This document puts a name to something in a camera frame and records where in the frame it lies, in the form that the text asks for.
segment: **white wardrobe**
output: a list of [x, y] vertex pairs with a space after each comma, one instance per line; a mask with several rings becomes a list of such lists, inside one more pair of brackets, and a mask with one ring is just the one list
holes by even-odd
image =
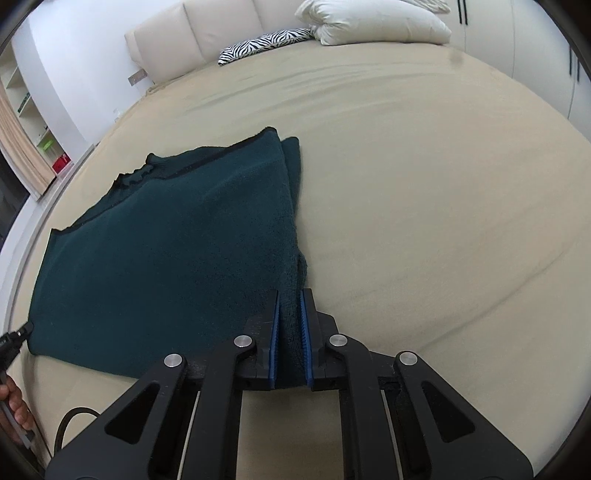
[[535, 0], [448, 0], [452, 46], [523, 83], [591, 141], [591, 81]]

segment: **curtain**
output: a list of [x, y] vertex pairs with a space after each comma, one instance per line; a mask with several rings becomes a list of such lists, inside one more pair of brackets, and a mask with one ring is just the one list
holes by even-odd
[[22, 129], [3, 88], [0, 88], [0, 144], [27, 186], [41, 196], [56, 174]]

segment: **beige bed sheet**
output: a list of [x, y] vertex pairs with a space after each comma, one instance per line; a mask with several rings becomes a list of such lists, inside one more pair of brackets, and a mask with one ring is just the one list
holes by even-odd
[[[301, 142], [298, 238], [319, 310], [373, 350], [418, 352], [539, 470], [591, 393], [591, 144], [526, 87], [447, 47], [307, 42], [148, 95], [55, 206], [13, 326], [50, 228], [118, 173], [267, 125]], [[31, 355], [12, 373], [52, 442], [67, 410], [102, 410], [132, 382]], [[339, 435], [334, 393], [250, 393], [239, 478], [339, 479]]]

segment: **beige headboard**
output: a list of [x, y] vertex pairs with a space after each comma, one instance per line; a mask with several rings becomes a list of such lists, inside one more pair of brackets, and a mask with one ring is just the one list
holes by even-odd
[[189, 0], [125, 34], [129, 55], [154, 83], [216, 61], [224, 48], [287, 28], [305, 27], [302, 0]]

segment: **metal screw head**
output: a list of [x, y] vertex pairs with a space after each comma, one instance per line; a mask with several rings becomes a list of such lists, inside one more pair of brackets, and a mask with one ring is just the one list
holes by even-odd
[[345, 346], [347, 345], [347, 337], [337, 333], [329, 338], [329, 342], [332, 346]]
[[418, 357], [412, 352], [402, 352], [400, 354], [400, 362], [404, 365], [414, 365], [418, 362]]
[[240, 348], [250, 346], [251, 343], [252, 338], [250, 338], [248, 335], [239, 335], [234, 339], [234, 345], [239, 346]]
[[171, 353], [164, 359], [164, 365], [170, 368], [178, 367], [181, 363], [183, 363], [183, 357], [178, 353]]

